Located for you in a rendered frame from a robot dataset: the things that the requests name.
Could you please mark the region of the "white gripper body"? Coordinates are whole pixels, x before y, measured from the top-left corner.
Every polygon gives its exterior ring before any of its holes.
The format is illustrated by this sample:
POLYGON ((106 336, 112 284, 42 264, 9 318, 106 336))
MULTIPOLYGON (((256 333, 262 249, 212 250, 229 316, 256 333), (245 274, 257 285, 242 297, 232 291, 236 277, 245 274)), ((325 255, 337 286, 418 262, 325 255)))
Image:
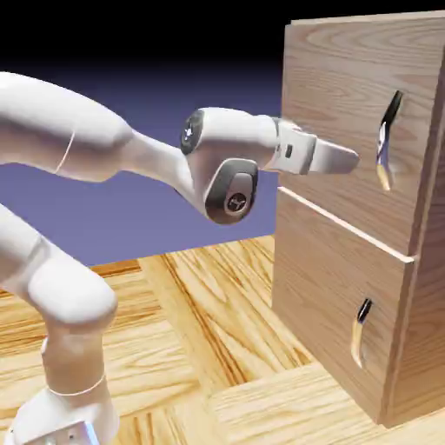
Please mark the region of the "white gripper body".
POLYGON ((317 138, 309 172, 347 175, 357 167, 359 162, 360 157, 354 150, 317 138))

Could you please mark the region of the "large wooden cabinet door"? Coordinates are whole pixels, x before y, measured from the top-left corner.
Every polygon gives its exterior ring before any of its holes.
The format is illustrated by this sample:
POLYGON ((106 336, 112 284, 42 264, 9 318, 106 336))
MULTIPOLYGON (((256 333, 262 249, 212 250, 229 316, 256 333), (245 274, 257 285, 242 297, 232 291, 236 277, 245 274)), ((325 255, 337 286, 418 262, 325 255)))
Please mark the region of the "large wooden cabinet door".
POLYGON ((282 114, 354 149, 347 176, 290 176, 282 184, 411 256, 418 245, 443 104, 445 16, 291 24, 286 30, 282 114), (390 129, 391 191, 376 174, 379 127, 399 90, 390 129))

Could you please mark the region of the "small wooden cabinet door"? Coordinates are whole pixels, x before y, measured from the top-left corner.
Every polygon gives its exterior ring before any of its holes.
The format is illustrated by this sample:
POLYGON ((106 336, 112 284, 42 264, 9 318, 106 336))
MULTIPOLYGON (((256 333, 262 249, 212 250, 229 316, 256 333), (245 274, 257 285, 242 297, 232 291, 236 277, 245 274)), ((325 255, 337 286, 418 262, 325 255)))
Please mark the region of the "small wooden cabinet door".
POLYGON ((384 418, 399 305, 415 261, 391 254, 285 188, 277 193, 272 309, 375 421, 384 418), (363 368, 350 353, 353 321, 372 300, 363 368))

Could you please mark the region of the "light wooden cabinet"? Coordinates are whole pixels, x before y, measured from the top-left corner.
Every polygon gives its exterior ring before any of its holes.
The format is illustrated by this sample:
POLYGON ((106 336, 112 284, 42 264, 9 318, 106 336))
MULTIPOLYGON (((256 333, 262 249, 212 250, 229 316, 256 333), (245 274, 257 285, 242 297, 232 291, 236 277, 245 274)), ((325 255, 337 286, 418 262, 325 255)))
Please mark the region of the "light wooden cabinet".
MULTIPOLYGON (((414 18, 425 15, 445 16, 445 10, 295 20, 292 24, 368 22, 388 20, 396 16, 414 18)), ((400 323, 392 346, 394 363, 391 367, 392 374, 385 385, 387 395, 384 418, 380 424, 386 427, 393 427, 445 408, 445 50, 442 70, 444 91, 441 121, 436 137, 437 149, 424 198, 418 245, 413 255, 404 255, 306 197, 295 193, 282 184, 281 178, 287 174, 280 177, 279 189, 285 188, 301 197, 304 203, 314 205, 333 221, 381 249, 391 254, 411 257, 415 261, 405 295, 400 300, 400 323)))

